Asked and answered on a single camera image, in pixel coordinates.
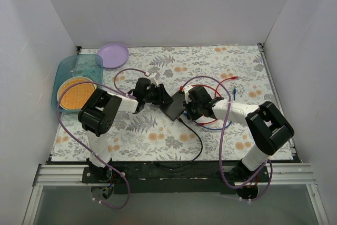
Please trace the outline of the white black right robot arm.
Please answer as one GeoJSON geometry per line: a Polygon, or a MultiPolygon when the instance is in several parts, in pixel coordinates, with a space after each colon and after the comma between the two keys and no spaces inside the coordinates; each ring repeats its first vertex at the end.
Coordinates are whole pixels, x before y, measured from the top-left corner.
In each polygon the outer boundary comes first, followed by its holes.
{"type": "Polygon", "coordinates": [[[253,180],[263,163],[294,136],[294,129],[272,102],[248,105],[230,102],[223,97],[211,98],[201,85],[181,87],[180,92],[185,96],[188,119],[197,120],[204,116],[229,120],[249,128],[254,145],[227,173],[238,180],[253,180]]]}

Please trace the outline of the black network switch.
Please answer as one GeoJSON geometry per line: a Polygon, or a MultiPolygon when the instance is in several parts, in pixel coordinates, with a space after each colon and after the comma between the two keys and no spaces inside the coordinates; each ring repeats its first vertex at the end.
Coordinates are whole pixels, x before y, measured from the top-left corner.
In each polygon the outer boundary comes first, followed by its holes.
{"type": "Polygon", "coordinates": [[[185,94],[176,92],[172,96],[173,102],[166,105],[161,105],[160,110],[171,120],[175,121],[184,111],[185,94]]]}

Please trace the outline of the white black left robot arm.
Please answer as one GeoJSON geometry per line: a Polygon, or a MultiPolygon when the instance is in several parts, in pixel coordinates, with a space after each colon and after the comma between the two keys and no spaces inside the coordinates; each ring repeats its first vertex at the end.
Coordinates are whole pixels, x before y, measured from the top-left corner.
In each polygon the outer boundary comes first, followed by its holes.
{"type": "Polygon", "coordinates": [[[108,151],[107,132],[119,111],[136,114],[146,103],[168,105],[173,102],[163,84],[158,84],[153,78],[139,78],[134,89],[128,96],[114,95],[97,88],[78,114],[88,137],[88,147],[91,150],[87,163],[90,174],[99,182],[108,182],[112,170],[107,166],[111,162],[108,151]]]}

